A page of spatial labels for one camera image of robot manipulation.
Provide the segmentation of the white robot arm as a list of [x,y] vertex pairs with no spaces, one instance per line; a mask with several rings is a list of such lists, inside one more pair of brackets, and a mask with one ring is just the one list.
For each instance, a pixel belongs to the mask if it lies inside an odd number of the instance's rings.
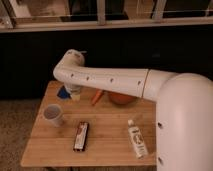
[[82,86],[156,103],[157,171],[213,171],[213,81],[196,73],[90,68],[68,50],[53,69],[71,95]]

